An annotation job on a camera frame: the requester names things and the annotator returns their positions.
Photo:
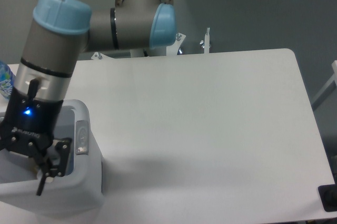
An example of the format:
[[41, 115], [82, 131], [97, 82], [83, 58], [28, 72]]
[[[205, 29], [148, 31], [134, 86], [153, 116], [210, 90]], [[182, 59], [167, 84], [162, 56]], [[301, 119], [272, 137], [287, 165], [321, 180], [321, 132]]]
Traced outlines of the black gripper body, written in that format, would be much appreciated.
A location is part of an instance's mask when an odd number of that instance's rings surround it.
[[1, 150], [32, 157], [31, 142], [42, 156], [54, 140], [54, 129], [63, 101], [29, 99], [13, 89], [1, 122]]

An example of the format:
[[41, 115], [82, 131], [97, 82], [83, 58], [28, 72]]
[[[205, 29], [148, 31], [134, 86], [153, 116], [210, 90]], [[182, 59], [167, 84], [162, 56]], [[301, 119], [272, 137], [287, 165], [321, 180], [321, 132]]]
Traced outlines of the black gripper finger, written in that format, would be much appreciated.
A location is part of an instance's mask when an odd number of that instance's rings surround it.
[[71, 138], [54, 139], [52, 149], [58, 154], [58, 162], [52, 162], [50, 168], [51, 177], [63, 177], [66, 174], [71, 156]]
[[37, 196], [41, 196], [44, 190], [46, 179], [50, 175], [51, 165], [50, 165], [48, 158], [44, 157], [40, 152], [33, 154], [33, 159], [35, 163], [39, 166], [42, 172], [42, 177], [40, 179], [37, 192], [36, 192]]

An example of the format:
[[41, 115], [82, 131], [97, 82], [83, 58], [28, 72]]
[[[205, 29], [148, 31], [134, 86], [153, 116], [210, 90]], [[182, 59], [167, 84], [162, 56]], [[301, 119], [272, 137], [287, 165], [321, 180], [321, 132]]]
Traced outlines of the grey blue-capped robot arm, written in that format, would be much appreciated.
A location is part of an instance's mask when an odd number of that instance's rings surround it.
[[1, 122], [1, 148], [40, 168], [38, 196], [67, 169], [71, 140], [55, 139], [54, 128], [79, 54], [170, 46], [176, 33], [166, 0], [120, 0], [99, 13], [78, 0], [38, 0]]

